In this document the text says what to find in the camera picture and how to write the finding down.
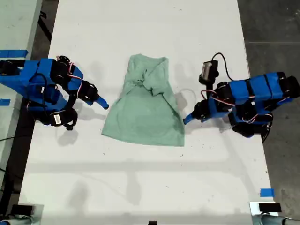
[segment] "gray floor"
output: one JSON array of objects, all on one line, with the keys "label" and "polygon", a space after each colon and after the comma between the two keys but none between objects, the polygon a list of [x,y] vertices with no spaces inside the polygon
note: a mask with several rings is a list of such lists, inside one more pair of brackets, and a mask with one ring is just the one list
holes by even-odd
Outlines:
[{"label": "gray floor", "polygon": [[[238,0],[251,76],[284,71],[300,81],[300,1]],[[56,0],[44,0],[45,21],[53,29]],[[47,57],[49,41],[41,29],[33,59]],[[271,133],[264,144],[271,186],[283,214],[300,219],[300,99],[274,113]]]}]

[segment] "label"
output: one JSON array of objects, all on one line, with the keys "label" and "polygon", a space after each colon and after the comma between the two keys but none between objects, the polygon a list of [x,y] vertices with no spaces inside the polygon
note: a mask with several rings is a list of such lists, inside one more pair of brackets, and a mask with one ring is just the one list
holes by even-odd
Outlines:
[{"label": "label", "polygon": [[58,125],[58,124],[61,124],[61,120],[60,120],[60,116],[58,114],[54,115],[54,119],[55,119],[55,123]]}]

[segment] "green cloth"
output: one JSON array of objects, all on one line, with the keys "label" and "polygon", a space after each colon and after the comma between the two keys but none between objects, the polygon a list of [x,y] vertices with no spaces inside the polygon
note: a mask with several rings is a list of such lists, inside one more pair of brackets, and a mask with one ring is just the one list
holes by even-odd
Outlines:
[{"label": "green cloth", "polygon": [[123,91],[102,134],[132,143],[183,146],[184,125],[168,74],[165,57],[131,56]]}]

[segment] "white table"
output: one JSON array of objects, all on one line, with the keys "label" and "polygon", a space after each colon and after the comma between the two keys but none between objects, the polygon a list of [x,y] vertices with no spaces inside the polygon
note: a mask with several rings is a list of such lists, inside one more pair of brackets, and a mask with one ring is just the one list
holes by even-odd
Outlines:
[{"label": "white table", "polygon": [[[30,59],[42,0],[0,0],[0,50],[27,49]],[[22,96],[0,84],[0,98],[10,99],[0,106],[0,139],[13,137],[20,114]],[[0,142],[0,168],[5,169],[13,139]],[[4,172],[0,171],[0,186]]]},{"label": "white table", "polygon": [[[166,56],[186,115],[216,52],[233,79],[249,77],[236,0],[61,0],[49,57],[68,56],[112,104],[131,55]],[[249,202],[272,201],[259,196],[270,188],[260,136],[193,121],[185,147],[143,146],[102,136],[101,106],[76,107],[72,132],[35,125],[20,203],[44,205],[42,225],[251,224]]]}]

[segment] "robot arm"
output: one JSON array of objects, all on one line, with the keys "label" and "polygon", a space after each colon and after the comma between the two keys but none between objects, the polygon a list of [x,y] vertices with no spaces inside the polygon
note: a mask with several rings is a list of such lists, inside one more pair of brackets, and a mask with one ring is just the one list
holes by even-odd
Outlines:
[{"label": "robot arm", "polygon": [[[199,81],[212,87],[218,76],[218,63],[204,63]],[[185,119],[188,124],[193,119],[205,122],[211,118],[229,116],[232,129],[245,137],[270,130],[273,120],[271,112],[280,105],[300,96],[300,86],[295,77],[284,73],[270,73],[246,80],[221,82],[215,90],[207,89],[207,98],[198,102],[194,111]]]},{"label": "robot arm", "polygon": [[[88,105],[97,102],[104,109],[109,107],[97,88],[85,81],[82,72],[65,56],[57,57],[57,61],[2,60],[0,83],[27,98],[27,110],[45,125],[64,125],[72,130],[77,122],[77,112],[73,109],[77,98]],[[69,94],[68,101],[57,84]]]}]

